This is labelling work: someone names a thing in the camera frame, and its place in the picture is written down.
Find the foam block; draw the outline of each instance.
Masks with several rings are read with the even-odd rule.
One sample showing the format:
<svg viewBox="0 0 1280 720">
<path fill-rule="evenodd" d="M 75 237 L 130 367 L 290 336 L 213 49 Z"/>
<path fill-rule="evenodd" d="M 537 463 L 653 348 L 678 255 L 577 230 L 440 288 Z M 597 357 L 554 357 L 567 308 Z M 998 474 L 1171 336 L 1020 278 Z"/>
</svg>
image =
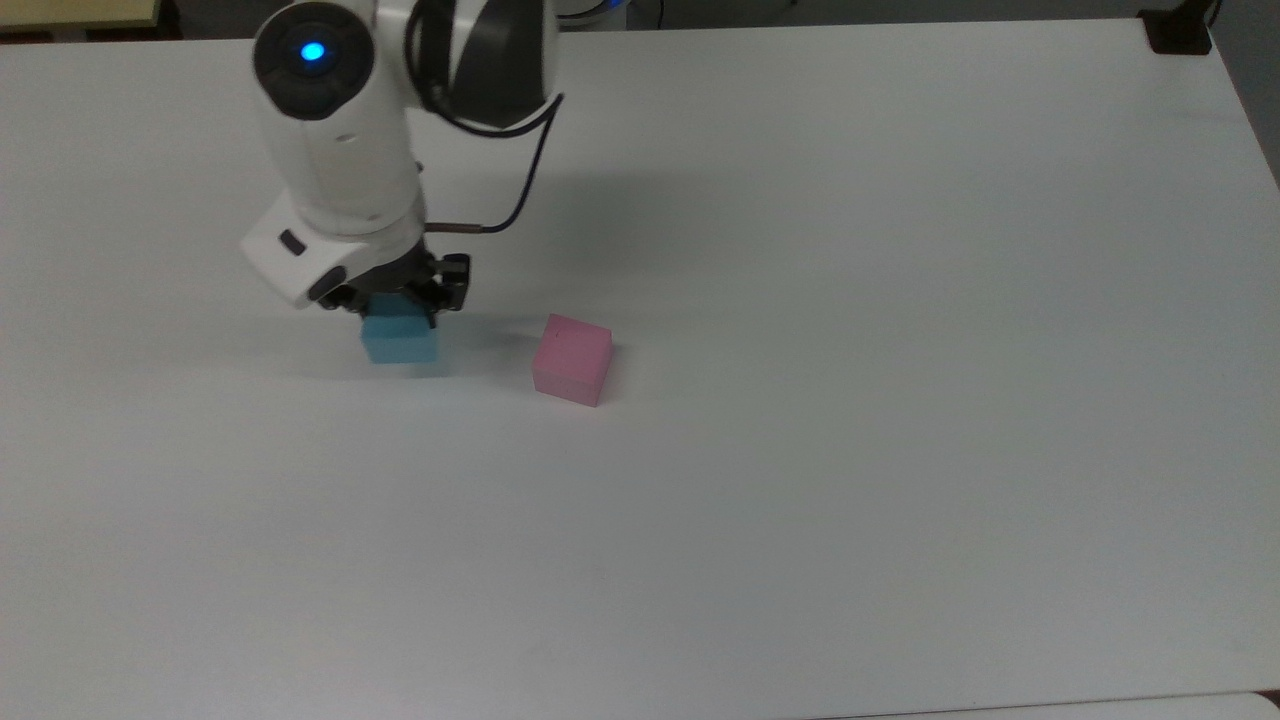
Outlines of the foam block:
<svg viewBox="0 0 1280 720">
<path fill-rule="evenodd" d="M 375 295 L 360 342 L 376 365 L 435 363 L 435 331 L 426 311 L 401 295 Z"/>
<path fill-rule="evenodd" d="M 612 359 L 613 333 L 607 328 L 552 315 L 534 355 L 534 388 L 595 407 Z"/>
</svg>

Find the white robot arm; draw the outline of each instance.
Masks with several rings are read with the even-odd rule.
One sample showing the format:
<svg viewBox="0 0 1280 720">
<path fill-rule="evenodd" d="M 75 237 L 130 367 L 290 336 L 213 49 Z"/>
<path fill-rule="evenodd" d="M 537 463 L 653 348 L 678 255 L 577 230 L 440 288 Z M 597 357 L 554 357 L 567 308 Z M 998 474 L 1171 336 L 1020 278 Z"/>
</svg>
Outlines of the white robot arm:
<svg viewBox="0 0 1280 720">
<path fill-rule="evenodd" d="M 433 324 L 461 309 L 470 259 L 426 250 L 406 108 L 489 137 L 541 126 L 545 141 L 554 47 L 544 0 L 307 0 L 273 15 L 253 45 L 255 101 L 285 191 L 242 241 L 253 268 L 296 307 L 364 313 L 396 292 Z"/>
</svg>

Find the pink cube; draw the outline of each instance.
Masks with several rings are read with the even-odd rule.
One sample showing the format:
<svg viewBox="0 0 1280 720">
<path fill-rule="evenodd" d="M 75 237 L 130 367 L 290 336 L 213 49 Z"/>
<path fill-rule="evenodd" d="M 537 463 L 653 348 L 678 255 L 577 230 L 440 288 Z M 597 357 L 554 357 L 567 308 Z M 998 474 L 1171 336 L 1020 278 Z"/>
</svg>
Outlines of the pink cube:
<svg viewBox="0 0 1280 720">
<path fill-rule="evenodd" d="M 552 315 L 534 355 L 534 388 L 595 407 L 612 359 L 608 328 Z"/>
</svg>

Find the black cable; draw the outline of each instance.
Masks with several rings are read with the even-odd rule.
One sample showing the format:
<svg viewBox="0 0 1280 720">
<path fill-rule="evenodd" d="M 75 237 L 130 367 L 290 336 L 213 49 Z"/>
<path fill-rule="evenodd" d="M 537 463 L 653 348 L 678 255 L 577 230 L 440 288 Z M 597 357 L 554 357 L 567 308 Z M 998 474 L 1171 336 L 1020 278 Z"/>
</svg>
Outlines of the black cable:
<svg viewBox="0 0 1280 720">
<path fill-rule="evenodd" d="M 404 22 L 404 69 L 408 72 L 410 85 L 413 86 L 413 92 L 417 95 L 419 100 L 422 102 L 422 109 L 429 110 L 439 115 L 444 122 L 451 126 L 476 135 L 480 137 L 492 138 L 508 138 L 520 137 L 538 126 L 543 126 L 543 133 L 538 138 L 538 147 L 534 150 L 534 159 L 529 163 L 529 173 L 525 176 L 525 187 L 520 191 L 520 199 L 516 201 L 515 210 L 506 220 L 498 223 L 497 225 L 480 225 L 472 223 L 426 223 L 424 232 L 452 232 L 452 233 L 498 233 L 509 228 L 516 218 L 520 217 L 521 210 L 525 209 L 525 201 L 529 200 L 529 191 L 534 187 L 534 178 L 538 174 L 538 165 L 543 159 L 543 147 L 547 145 L 547 137 L 552 132 L 552 123 L 556 120 L 556 113 L 559 110 L 561 102 L 564 101 L 564 94 L 556 96 L 550 104 L 543 109 L 534 119 L 527 123 L 508 129 L 488 129 L 477 128 L 468 123 L 463 123 L 449 108 L 448 97 L 444 94 L 444 87 L 439 83 L 424 83 L 421 69 L 417 65 L 413 41 L 417 33 L 419 26 L 422 22 L 422 0 L 413 3 L 413 8 L 410 10 L 408 19 Z"/>
<path fill-rule="evenodd" d="M 529 191 L 534 187 L 534 177 L 538 174 L 538 164 L 543 159 L 543 147 L 547 145 L 547 136 L 552 133 L 552 123 L 556 122 L 556 111 L 559 110 L 561 101 L 564 100 L 563 95 L 556 97 L 548 108 L 549 114 L 547 115 L 547 123 L 543 126 L 543 135 L 538 137 L 538 147 L 534 150 L 534 159 L 529 163 L 529 173 L 525 176 L 525 187 L 520 191 L 520 200 L 516 201 L 515 210 L 506 220 L 498 223 L 497 225 L 477 225 L 470 223 L 426 223 L 425 232 L 451 232 L 462 234 L 492 234 L 502 232 L 509 228 L 516 218 L 520 217 L 520 211 L 525 209 L 525 201 L 529 200 Z"/>
</svg>

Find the table surface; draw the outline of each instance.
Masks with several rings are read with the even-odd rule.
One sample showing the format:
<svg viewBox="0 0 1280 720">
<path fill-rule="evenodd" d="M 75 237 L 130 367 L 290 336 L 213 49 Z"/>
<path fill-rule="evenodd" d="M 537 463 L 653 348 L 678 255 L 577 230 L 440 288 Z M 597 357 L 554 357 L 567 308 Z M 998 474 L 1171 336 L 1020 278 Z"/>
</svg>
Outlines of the table surface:
<svg viewBox="0 0 1280 720">
<path fill-rule="evenodd" d="M 152 27 L 160 0 L 0 0 L 0 29 Z"/>
<path fill-rule="evenodd" d="M 0 715 L 772 720 L 1280 685 L 1280 193 L 1132 20 L 572 35 L 440 364 L 237 242 L 250 44 L 0 47 Z M 435 220 L 532 138 L 413 114 Z M 598 409 L 532 391 L 613 329 Z"/>
<path fill-rule="evenodd" d="M 938 720 L 936 714 L 897 715 L 900 720 Z M 948 712 L 945 720 L 1276 720 L 1280 708 L 1257 694 L 1088 702 L 1002 710 Z"/>
</svg>

